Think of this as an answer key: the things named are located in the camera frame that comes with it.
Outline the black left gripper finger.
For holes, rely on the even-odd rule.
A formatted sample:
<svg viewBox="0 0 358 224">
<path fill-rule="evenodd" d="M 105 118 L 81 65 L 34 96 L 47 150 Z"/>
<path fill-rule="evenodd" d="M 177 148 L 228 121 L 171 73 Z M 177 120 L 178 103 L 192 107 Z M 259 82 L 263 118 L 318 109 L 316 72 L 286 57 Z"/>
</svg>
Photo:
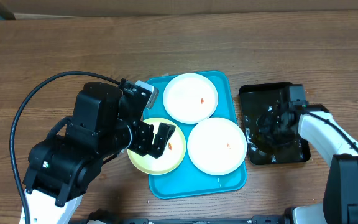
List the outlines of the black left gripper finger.
<svg viewBox="0 0 358 224">
<path fill-rule="evenodd" d="M 166 145 L 168 144 L 168 140 L 175 132 L 175 128 L 176 127 L 173 124 L 159 124 L 157 134 L 154 136 L 154 140 L 149 151 L 150 156 L 158 159 L 163 155 Z"/>
<path fill-rule="evenodd" d="M 132 140 L 128 149 L 140 156 L 147 155 L 152 145 L 154 126 L 143 121 L 134 121 L 130 129 Z"/>
</svg>

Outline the yellow-green plate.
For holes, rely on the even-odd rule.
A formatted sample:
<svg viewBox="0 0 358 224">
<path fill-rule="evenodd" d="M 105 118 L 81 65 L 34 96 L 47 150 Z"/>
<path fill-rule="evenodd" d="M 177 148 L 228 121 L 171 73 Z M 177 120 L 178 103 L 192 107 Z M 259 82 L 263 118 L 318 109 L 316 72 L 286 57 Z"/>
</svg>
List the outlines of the yellow-green plate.
<svg viewBox="0 0 358 224">
<path fill-rule="evenodd" d="M 162 175 L 173 171 L 185 157 L 186 140 L 183 131 L 174 122 L 165 118 L 149 118 L 144 120 L 144 122 L 154 125 L 155 134 L 157 134 L 160 123 L 174 125 L 175 131 L 168 140 L 161 157 L 156 159 L 150 155 L 140 156 L 131 150 L 127 150 L 130 161 L 137 169 L 146 174 Z"/>
</svg>

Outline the white plate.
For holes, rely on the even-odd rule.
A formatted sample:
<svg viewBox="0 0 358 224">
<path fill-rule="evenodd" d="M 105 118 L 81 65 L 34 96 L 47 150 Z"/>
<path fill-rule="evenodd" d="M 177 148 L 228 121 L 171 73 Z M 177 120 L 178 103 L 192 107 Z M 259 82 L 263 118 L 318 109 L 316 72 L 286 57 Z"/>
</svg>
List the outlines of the white plate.
<svg viewBox="0 0 358 224">
<path fill-rule="evenodd" d="M 185 124 L 196 124 L 209 118 L 218 102 L 215 85 L 197 73 L 185 73 L 173 78 L 163 93 L 163 106 L 167 113 Z"/>
<path fill-rule="evenodd" d="M 226 175 L 244 162 L 247 141 L 238 125 L 225 118 L 208 118 L 198 123 L 187 140 L 191 162 L 209 175 Z"/>
</svg>

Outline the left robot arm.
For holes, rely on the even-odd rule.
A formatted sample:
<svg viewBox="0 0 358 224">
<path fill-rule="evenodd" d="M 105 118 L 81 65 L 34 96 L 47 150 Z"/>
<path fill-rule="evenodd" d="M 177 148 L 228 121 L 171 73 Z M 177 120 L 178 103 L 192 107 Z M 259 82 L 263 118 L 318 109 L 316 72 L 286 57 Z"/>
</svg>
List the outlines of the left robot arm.
<svg viewBox="0 0 358 224">
<path fill-rule="evenodd" d="M 102 166 L 123 150 L 140 156 L 162 155 L 174 131 L 154 134 L 141 120 L 158 90 L 148 83 L 86 83 L 72 116 L 61 119 L 29 153 L 21 182 L 23 223 L 68 223 Z"/>
</svg>

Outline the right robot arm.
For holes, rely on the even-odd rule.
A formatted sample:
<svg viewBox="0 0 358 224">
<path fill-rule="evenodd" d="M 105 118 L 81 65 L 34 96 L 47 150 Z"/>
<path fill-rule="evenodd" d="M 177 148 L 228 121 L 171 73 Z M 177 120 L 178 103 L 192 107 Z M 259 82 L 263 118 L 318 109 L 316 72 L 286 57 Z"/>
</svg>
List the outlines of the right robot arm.
<svg viewBox="0 0 358 224">
<path fill-rule="evenodd" d="M 292 207 L 276 217 L 279 223 L 358 223 L 358 142 L 348 135 L 323 105 L 308 103 L 301 84 L 290 82 L 244 85 L 239 90 L 253 164 L 269 149 L 304 150 L 312 145 L 330 166 L 322 203 Z"/>
</svg>

